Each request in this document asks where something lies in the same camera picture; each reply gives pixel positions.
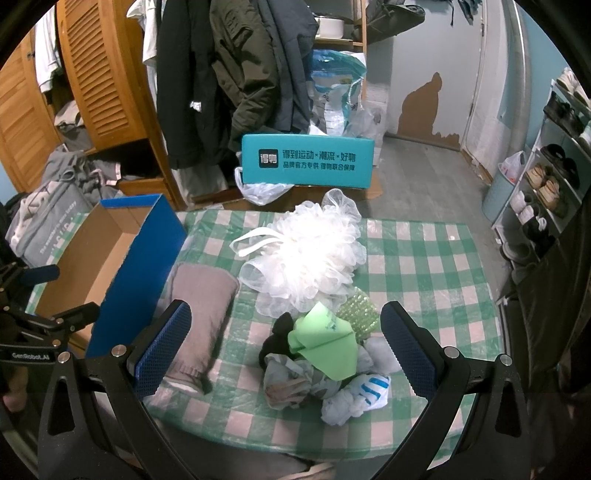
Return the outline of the person left hand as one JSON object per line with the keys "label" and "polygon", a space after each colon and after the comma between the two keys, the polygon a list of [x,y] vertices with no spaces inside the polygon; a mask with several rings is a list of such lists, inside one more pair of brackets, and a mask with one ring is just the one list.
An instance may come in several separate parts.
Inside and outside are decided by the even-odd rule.
{"label": "person left hand", "polygon": [[8,379],[8,391],[2,396],[2,401],[9,412],[18,413],[25,409],[28,379],[28,369],[26,367],[14,367],[14,372]]}

